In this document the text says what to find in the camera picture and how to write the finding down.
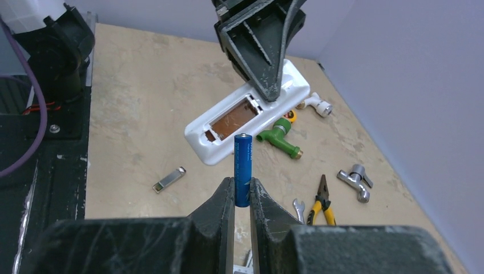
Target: battery compartment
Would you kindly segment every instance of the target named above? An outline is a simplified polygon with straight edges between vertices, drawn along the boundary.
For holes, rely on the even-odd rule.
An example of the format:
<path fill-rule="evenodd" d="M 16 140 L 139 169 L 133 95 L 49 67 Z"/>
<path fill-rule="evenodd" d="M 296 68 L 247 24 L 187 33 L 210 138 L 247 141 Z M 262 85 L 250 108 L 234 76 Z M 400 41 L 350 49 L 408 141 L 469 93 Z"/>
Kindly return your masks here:
<path fill-rule="evenodd" d="M 248 94 L 222 116 L 210 123 L 211 130 L 206 131 L 205 136 L 210 142 L 214 142 L 216 139 L 223 141 L 261 114 L 262 111 L 262 107 L 254 97 Z"/>

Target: white wall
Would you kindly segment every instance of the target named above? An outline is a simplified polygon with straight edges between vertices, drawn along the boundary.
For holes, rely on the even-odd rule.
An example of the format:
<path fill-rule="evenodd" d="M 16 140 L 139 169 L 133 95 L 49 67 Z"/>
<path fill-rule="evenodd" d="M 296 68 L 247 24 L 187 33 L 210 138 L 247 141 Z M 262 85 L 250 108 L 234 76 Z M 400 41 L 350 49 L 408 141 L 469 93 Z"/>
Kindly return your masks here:
<path fill-rule="evenodd" d="M 94 11 L 99 22 L 217 41 L 217 22 L 211 0 L 66 0 L 80 11 Z M 354 0 L 307 0 L 304 28 L 295 36 L 288 53 L 316 59 L 348 13 Z"/>
<path fill-rule="evenodd" d="M 483 1 L 356 1 L 319 61 L 464 265 L 482 273 Z"/>

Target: pliers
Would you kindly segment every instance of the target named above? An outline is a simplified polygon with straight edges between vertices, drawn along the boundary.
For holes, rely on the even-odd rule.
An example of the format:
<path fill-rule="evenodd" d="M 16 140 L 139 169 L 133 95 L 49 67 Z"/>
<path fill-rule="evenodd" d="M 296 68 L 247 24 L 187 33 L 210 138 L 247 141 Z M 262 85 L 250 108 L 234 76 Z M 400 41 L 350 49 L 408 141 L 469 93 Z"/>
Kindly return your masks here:
<path fill-rule="evenodd" d="M 336 225 L 336 220 L 334 219 L 333 210 L 329 207 L 331 201 L 329 200 L 328 184 L 326 182 L 326 175 L 321 175 L 321 181 L 319 184 L 319 189 L 316 195 L 316 201 L 311 209 L 308 216 L 308 225 L 314 225 L 316 222 L 316 216 L 322 210 L 326 222 L 328 225 Z"/>

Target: white container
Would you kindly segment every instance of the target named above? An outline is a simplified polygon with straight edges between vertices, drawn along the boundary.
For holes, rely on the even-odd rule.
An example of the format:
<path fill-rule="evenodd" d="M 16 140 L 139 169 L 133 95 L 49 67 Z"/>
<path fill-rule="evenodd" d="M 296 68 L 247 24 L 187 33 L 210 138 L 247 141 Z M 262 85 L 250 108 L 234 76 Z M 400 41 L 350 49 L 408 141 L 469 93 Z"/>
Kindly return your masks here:
<path fill-rule="evenodd" d="M 281 94 L 275 102 L 267 103 L 263 101 L 259 93 L 246 83 L 187 125 L 185 139 L 204 164 L 213 166 L 232 153 L 235 135 L 246 133 L 255 137 L 303 101 L 309 95 L 309 92 L 309 83 L 296 67 L 286 59 L 283 67 Z M 212 128 L 212 125 L 220 118 L 225 117 L 241 102 L 250 103 L 251 109 L 257 114 L 229 136 L 220 136 Z"/>

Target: screw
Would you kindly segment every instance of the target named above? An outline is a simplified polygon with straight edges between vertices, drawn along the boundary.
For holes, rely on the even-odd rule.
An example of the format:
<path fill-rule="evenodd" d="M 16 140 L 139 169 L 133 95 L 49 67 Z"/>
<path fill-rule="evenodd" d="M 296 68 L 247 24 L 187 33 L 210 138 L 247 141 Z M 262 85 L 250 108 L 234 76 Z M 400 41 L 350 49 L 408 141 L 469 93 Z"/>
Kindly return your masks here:
<path fill-rule="evenodd" d="M 49 131 L 51 133 L 57 133 L 57 132 L 61 131 L 61 128 L 59 126 L 57 126 L 56 124 L 51 124 Z"/>

